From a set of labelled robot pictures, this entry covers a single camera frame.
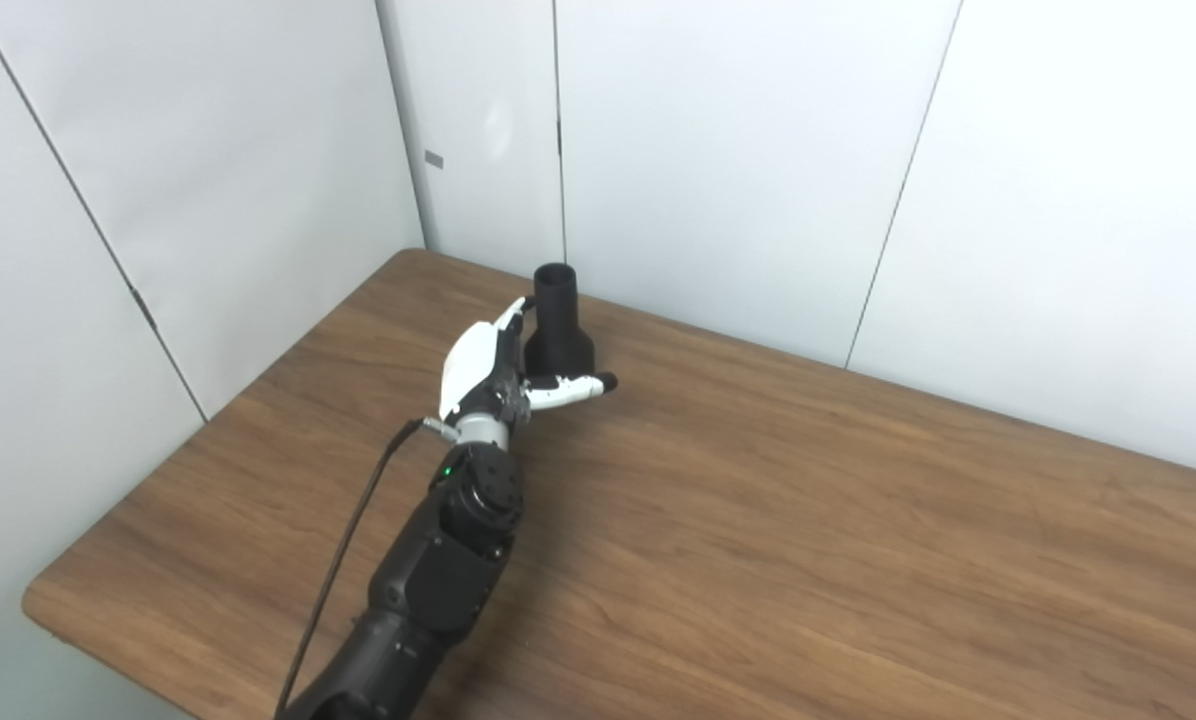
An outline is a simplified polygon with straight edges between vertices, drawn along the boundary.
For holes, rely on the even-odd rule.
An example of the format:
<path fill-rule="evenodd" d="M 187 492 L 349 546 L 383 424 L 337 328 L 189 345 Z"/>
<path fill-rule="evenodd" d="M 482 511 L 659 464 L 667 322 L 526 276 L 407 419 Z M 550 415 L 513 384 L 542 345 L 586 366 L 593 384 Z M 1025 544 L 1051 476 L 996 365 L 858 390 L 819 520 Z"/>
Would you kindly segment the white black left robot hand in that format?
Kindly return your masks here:
<path fill-rule="evenodd" d="M 476 423 L 514 431 L 533 411 L 580 404 L 612 393 L 614 373 L 529 377 L 521 360 L 524 316 L 533 295 L 515 299 L 494 322 L 476 322 L 451 346 L 443 364 L 438 419 L 465 434 Z"/>

